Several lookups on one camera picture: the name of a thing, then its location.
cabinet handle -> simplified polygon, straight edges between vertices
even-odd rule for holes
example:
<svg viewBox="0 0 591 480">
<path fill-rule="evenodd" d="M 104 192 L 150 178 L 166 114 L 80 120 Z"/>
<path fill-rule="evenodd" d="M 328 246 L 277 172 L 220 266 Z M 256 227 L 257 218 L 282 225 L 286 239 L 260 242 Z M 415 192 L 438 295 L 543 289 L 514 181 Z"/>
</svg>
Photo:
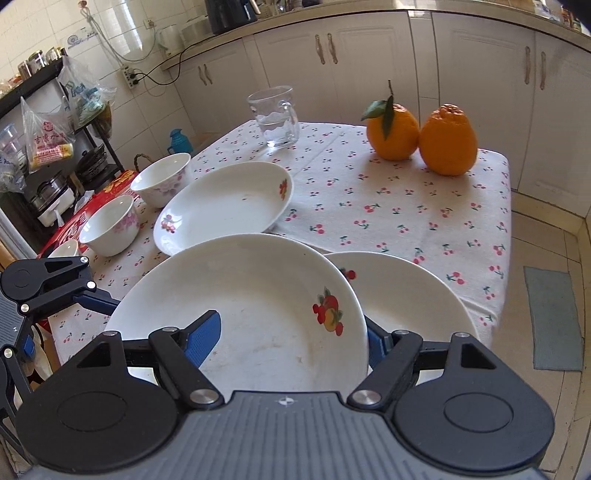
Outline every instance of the cabinet handle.
<svg viewBox="0 0 591 480">
<path fill-rule="evenodd" d="M 207 86 L 207 82 L 205 81 L 205 79 L 203 78 L 203 72 L 201 71 L 201 65 L 197 66 L 197 70 L 199 71 L 199 78 L 201 78 L 201 81 L 203 82 L 203 84 L 205 86 Z"/>
<path fill-rule="evenodd" d="M 316 35 L 316 53 L 320 57 L 320 63 L 324 65 L 326 62 L 324 61 L 324 53 L 322 52 L 322 45 L 320 45 L 320 35 Z"/>
<path fill-rule="evenodd" d="M 209 85 L 213 85 L 212 78 L 209 76 L 209 70 L 207 69 L 207 64 L 203 64 L 203 68 L 205 69 L 205 76 L 209 80 Z"/>
<path fill-rule="evenodd" d="M 546 52 L 542 52 L 542 81 L 540 82 L 540 90 L 546 88 Z"/>
<path fill-rule="evenodd" d="M 338 63 L 339 62 L 339 59 L 337 59 L 337 57 L 336 57 L 336 49 L 335 49 L 335 44 L 332 41 L 332 33 L 329 33 L 327 35 L 327 37 L 329 39 L 329 50 L 330 50 L 330 54 L 333 57 L 333 62 L 334 63 Z"/>
<path fill-rule="evenodd" d="M 531 73 L 531 50 L 529 47 L 525 48 L 525 84 L 530 84 L 530 73 Z"/>
</svg>

glass mug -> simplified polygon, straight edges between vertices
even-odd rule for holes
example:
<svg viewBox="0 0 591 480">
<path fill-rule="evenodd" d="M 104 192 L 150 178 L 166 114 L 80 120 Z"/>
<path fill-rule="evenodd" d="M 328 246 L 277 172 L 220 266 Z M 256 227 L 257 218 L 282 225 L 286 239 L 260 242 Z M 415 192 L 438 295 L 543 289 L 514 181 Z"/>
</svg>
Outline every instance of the glass mug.
<svg viewBox="0 0 591 480">
<path fill-rule="evenodd" d="M 282 85 L 248 97 L 248 104 L 269 147 L 289 147 L 300 137 L 300 124 L 293 108 L 292 93 L 293 88 Z"/>
</svg>

countertop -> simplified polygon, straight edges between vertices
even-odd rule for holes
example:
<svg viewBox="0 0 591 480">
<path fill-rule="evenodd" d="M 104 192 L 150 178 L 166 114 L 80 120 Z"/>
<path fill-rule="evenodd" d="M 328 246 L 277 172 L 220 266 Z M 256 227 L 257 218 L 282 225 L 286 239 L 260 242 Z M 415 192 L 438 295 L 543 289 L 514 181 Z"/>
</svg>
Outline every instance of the countertop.
<svg viewBox="0 0 591 480">
<path fill-rule="evenodd" d="M 415 12 L 414 14 L 417 16 L 421 15 L 423 11 L 435 11 L 492 18 L 493 20 L 505 21 L 541 31 L 591 53 L 591 37 L 536 15 L 531 11 L 511 6 L 520 4 L 518 0 L 337 0 L 293 10 L 276 17 L 261 19 L 222 35 L 208 38 L 190 47 L 183 54 L 183 61 L 239 38 L 272 28 L 337 15 L 396 10 L 411 11 L 411 14 Z M 161 68 L 167 70 L 174 65 L 178 65 L 178 56 L 163 63 Z"/>
</svg>

white ceramic plate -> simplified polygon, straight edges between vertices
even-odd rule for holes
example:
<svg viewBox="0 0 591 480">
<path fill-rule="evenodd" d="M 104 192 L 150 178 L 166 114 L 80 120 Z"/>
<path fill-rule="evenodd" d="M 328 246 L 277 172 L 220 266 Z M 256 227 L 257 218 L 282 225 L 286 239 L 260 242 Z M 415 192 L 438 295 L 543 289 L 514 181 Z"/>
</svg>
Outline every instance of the white ceramic plate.
<svg viewBox="0 0 591 480">
<path fill-rule="evenodd" d="M 455 332 L 478 338 L 462 301 L 423 267 L 374 252 L 339 252 L 326 258 L 349 279 L 363 312 L 384 330 L 410 330 L 433 342 L 449 342 Z M 440 371 L 424 372 L 420 382 L 438 376 Z"/>
<path fill-rule="evenodd" d="M 336 390 L 346 398 L 367 375 L 367 329 L 343 275 L 310 247 L 264 233 L 217 238 L 167 259 L 124 297 L 106 330 L 147 338 L 209 309 L 220 313 L 222 335 L 201 370 L 226 400 L 233 390 Z"/>
<path fill-rule="evenodd" d="M 195 180 L 162 210 L 154 241 L 175 255 L 225 235 L 261 233 L 290 202 L 290 175 L 268 162 L 244 162 L 213 170 Z"/>
</svg>

orange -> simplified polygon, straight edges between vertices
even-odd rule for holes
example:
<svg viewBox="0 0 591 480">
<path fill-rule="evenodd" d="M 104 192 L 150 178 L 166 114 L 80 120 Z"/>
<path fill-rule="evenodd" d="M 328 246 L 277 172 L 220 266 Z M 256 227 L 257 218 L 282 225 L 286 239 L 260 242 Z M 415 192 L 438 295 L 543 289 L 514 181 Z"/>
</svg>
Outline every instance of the orange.
<svg viewBox="0 0 591 480">
<path fill-rule="evenodd" d="M 427 167 L 439 175 L 463 175 L 476 162 L 478 141 L 465 113 L 447 103 L 423 125 L 418 149 Z"/>
<path fill-rule="evenodd" d="M 386 160 L 408 160 L 418 145 L 418 122 L 402 105 L 393 104 L 394 121 L 384 138 L 383 115 L 367 119 L 367 136 L 375 152 Z"/>
</svg>

